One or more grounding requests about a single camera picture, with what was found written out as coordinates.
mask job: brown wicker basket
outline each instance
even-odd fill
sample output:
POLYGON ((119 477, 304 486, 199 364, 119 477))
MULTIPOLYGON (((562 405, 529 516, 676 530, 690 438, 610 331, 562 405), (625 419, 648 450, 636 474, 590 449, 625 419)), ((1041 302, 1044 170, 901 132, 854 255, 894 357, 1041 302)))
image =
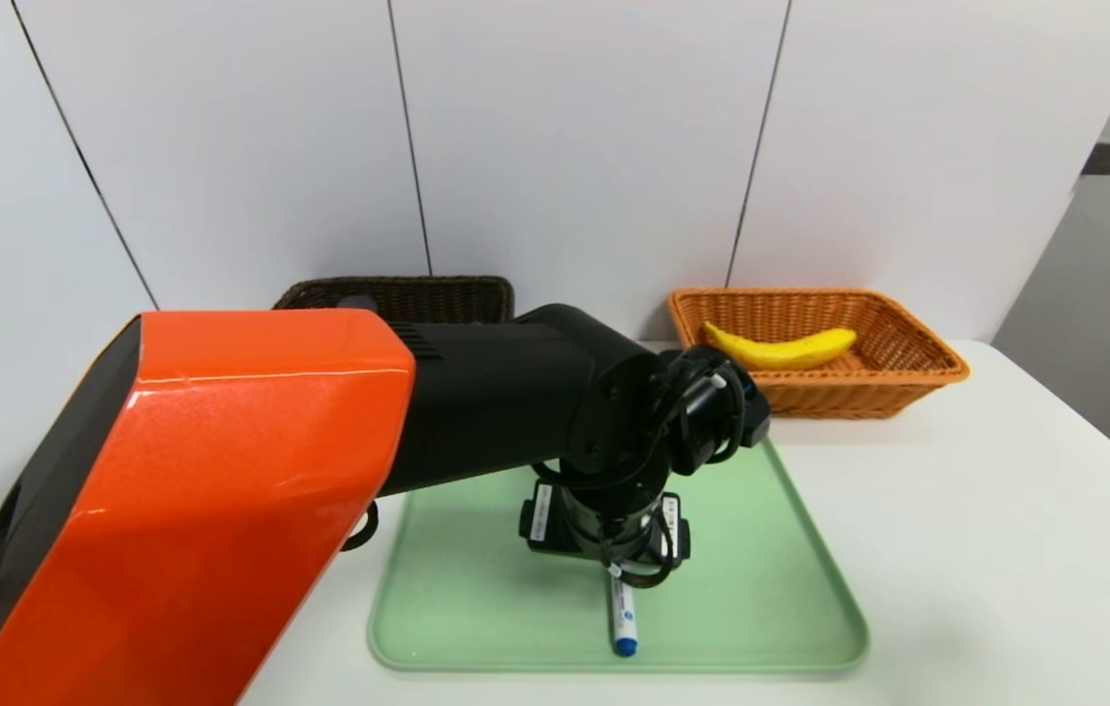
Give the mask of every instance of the brown wicker basket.
POLYGON ((515 314, 511 282, 497 276, 330 278, 299 282, 273 309, 331 309, 370 295, 386 322, 497 324, 515 314))
POLYGON ((682 343, 708 343, 703 322, 753 341, 793 341, 828 327, 856 331, 837 361, 811 371, 751 371, 779 416, 894 416, 969 366, 891 299, 867 290, 678 290, 668 311, 682 343))

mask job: black object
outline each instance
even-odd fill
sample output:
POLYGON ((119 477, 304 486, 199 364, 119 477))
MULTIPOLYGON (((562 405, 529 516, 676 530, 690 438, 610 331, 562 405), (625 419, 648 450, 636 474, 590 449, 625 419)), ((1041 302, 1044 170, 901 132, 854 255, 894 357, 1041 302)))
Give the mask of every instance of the black object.
POLYGON ((138 379, 141 319, 84 374, 0 508, 0 631, 62 532, 138 379))
POLYGON ((1088 155, 1088 163, 1082 165, 1081 175, 1110 174, 1110 142, 1098 142, 1088 155))
MULTIPOLYGON (((416 387, 381 495, 532 465, 558 488, 549 510, 559 523, 549 539, 529 537, 534 551, 658 566, 666 576, 682 557, 655 551, 667 527, 652 520, 668 473, 725 461, 769 424, 769 403, 719 350, 657 356, 572 306, 543 306, 512 324, 394 330, 416 353, 416 387), (558 473, 545 465, 552 458, 558 473)), ((523 508, 526 526, 542 487, 523 508)), ((673 526, 688 553, 689 528, 673 526)))
POLYGON ((515 312, 511 282, 498 276, 327 278, 299 282, 273 309, 332 309, 367 296, 386 322, 496 324, 515 312))
POLYGON ((372 539, 372 535, 376 534, 376 527, 381 526, 381 510, 376 507, 376 501, 373 500, 370 505, 367 505, 367 522, 363 523, 363 528, 361 531, 353 533, 345 539, 345 544, 341 545, 341 551, 352 551, 361 548, 367 541, 372 539))

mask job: plastic tray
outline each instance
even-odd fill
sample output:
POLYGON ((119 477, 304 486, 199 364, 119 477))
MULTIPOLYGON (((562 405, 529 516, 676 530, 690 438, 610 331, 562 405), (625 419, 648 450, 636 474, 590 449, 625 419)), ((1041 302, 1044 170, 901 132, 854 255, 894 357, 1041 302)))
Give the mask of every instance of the plastic tray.
POLYGON ((634 657, 609 634, 608 576, 532 553, 518 535, 527 468, 413 492, 367 642, 395 669, 846 669, 869 646, 855 598, 771 450, 673 476, 693 554, 635 592, 634 657))

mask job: marker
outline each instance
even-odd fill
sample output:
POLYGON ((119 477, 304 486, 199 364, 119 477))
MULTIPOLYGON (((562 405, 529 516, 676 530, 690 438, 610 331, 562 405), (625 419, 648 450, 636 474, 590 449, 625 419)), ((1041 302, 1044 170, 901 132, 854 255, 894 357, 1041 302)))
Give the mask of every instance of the marker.
POLYGON ((622 657, 637 652, 637 623, 633 612, 633 586, 612 577, 612 644, 622 657))

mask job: banana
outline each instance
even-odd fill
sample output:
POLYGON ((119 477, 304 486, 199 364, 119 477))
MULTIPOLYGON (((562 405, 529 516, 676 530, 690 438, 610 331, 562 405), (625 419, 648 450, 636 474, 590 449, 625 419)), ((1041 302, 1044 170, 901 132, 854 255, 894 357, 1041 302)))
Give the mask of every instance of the banana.
POLYGON ((704 322, 703 327, 717 349, 737 357, 743 365, 765 371, 809 371, 842 356, 856 342, 856 332, 845 327, 831 327, 806 339, 785 343, 760 343, 744 339, 718 330, 712 322, 704 322))

